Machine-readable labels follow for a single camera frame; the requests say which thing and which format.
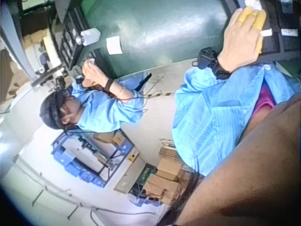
black wristband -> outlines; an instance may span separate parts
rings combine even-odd
[[[105,84],[105,87],[103,88],[104,89],[104,91],[106,91],[106,92],[110,92],[110,87],[111,87],[111,85],[112,85],[112,83],[114,82],[114,80],[113,79],[109,79],[108,81],[107,81],[107,84]]]
[[[201,70],[209,67],[216,78],[221,80],[227,79],[231,75],[230,72],[221,67],[217,60],[217,53],[211,47],[202,49],[198,55],[198,60],[192,62],[192,66],[196,66]]]

green workbench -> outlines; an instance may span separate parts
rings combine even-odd
[[[198,56],[208,46],[220,49],[229,12],[221,0],[83,0],[81,7],[100,40],[110,76],[122,77]],[[109,55],[106,38],[119,36],[123,54]]]

striped blue shirt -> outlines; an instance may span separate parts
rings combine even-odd
[[[119,129],[124,122],[137,123],[143,116],[144,99],[134,89],[145,77],[146,72],[142,72],[115,80],[134,92],[134,98],[126,103],[110,98],[100,90],[87,92],[87,89],[74,83],[72,95],[85,107],[77,126],[83,130],[104,133]]]
[[[177,90],[173,140],[184,162],[207,176],[235,148],[249,122],[263,80],[276,104],[301,91],[297,81],[274,65],[237,69],[227,80],[217,80],[210,68],[192,68]]]

cap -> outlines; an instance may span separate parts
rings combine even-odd
[[[60,112],[63,101],[63,91],[55,91],[46,97],[41,105],[40,117],[43,122],[52,129],[64,129],[65,127],[61,122]]]

